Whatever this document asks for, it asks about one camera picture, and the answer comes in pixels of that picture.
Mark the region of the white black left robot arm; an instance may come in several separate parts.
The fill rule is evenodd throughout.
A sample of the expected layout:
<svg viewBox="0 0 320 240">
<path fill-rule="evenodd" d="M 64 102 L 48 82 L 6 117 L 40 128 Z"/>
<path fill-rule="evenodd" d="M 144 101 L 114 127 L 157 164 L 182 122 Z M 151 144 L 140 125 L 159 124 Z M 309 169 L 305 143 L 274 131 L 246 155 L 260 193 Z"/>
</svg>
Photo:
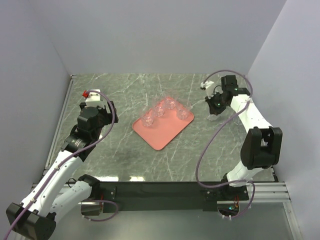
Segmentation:
<svg viewBox="0 0 320 240">
<path fill-rule="evenodd" d="M 65 193 L 59 194 L 71 174 L 87 159 L 106 136 L 104 126 L 119 121 L 112 101 L 85 101 L 80 104 L 76 125 L 64 140 L 48 172 L 20 203 L 11 203 L 7 210 L 10 229 L 30 240 L 48 240 L 59 220 L 78 203 L 102 201 L 101 182 L 90 175 L 78 178 Z"/>
</svg>

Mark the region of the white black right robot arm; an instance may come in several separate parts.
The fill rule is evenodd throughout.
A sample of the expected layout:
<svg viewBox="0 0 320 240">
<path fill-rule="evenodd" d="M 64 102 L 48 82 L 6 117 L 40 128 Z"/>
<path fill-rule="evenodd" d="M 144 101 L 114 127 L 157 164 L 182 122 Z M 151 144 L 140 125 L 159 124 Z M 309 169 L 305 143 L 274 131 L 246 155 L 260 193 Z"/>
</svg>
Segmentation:
<svg viewBox="0 0 320 240">
<path fill-rule="evenodd" d="M 239 87 L 235 75 L 220 78 L 221 92 L 217 92 L 214 82 L 208 79 L 200 87 L 206 91 L 205 102 L 210 115 L 218 116 L 230 107 L 246 131 L 240 162 L 225 175 L 227 183 L 220 187 L 221 196 L 231 200 L 238 193 L 237 187 L 245 185 L 262 170 L 278 164 L 283 132 L 263 117 L 253 102 L 251 91 Z"/>
</svg>

